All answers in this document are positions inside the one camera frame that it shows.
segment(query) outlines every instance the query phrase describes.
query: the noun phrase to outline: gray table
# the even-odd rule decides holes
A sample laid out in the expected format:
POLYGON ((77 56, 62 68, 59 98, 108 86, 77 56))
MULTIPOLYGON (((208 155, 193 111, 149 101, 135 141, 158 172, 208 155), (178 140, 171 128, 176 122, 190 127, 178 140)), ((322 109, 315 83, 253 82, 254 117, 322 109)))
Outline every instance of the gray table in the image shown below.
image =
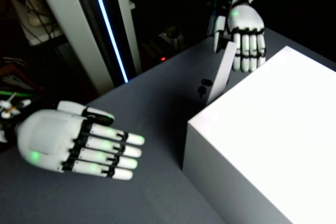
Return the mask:
MULTIPOLYGON (((288 45, 336 69, 274 31, 267 29, 265 37, 268 56, 288 45)), ((224 223, 181 171, 187 120, 205 103, 197 88, 201 79, 214 78, 221 60, 212 47, 205 40, 91 103, 116 116, 114 127, 145 137, 131 181, 35 168, 15 147, 1 154, 0 222, 224 223)), ((227 89, 247 75, 232 72, 227 89)))

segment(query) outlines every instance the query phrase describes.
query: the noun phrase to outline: blue light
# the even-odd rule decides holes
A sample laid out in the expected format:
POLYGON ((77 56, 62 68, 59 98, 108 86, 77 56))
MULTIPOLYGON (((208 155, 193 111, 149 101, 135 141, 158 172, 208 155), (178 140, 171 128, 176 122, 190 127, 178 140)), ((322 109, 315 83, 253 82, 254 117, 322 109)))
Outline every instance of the blue light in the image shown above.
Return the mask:
POLYGON ((127 76, 126 76, 125 69, 124 69, 124 66, 122 64, 121 58, 120 58, 120 54, 119 54, 119 50, 118 50, 118 47, 117 47, 116 40, 114 39, 114 35, 113 35, 112 28, 111 28, 111 25, 110 25, 110 22, 109 22, 109 18, 107 17, 104 2, 103 2, 103 0, 98 0, 98 3, 99 3, 101 13, 103 14, 103 18, 104 18, 107 30, 108 30, 109 35, 110 35, 110 39, 111 39, 111 42, 112 42, 112 45, 113 45, 113 48, 114 48, 114 52, 116 52, 115 55, 117 55, 117 60, 118 60, 119 66, 120 66, 120 70, 122 72, 122 76, 124 77, 125 83, 127 83, 128 79, 127 79, 127 76))

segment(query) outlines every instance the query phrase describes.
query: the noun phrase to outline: white robotic hand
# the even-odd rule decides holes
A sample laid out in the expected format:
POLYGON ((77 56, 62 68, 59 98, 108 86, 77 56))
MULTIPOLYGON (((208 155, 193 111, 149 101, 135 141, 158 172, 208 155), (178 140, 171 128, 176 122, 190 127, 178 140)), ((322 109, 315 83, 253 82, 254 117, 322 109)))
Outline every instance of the white robotic hand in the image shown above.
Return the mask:
POLYGON ((57 110, 39 110, 17 129, 18 149, 30 164, 63 173, 68 170, 129 180, 144 138, 108 127, 113 115, 61 101, 57 110))
POLYGON ((214 30, 214 50, 219 52, 220 42, 227 21, 227 33, 237 44, 234 70, 254 71, 265 63, 264 22, 257 11, 248 3, 233 7, 228 14, 218 16, 214 30))

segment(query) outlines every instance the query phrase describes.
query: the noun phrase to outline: green cable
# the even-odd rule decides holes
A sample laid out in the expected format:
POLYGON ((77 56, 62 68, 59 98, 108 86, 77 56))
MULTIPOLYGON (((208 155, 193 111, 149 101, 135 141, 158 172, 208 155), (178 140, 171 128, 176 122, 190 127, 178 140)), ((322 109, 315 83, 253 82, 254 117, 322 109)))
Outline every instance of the green cable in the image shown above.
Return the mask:
MULTIPOLYGON (((14 94, 14 92, 0 90, 0 95, 11 96, 12 94, 14 94)), ((17 97, 33 97, 34 95, 32 95, 32 94, 25 94, 25 93, 16 93, 16 96, 17 97)))

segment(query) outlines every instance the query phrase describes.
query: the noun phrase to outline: box top surface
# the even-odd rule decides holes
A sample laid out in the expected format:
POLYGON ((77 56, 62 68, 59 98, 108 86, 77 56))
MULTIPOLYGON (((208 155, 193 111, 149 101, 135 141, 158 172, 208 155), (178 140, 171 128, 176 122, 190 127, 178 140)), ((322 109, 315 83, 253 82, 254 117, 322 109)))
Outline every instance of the box top surface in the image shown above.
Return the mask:
POLYGON ((336 223, 336 72, 285 47, 189 123, 292 223, 336 223))

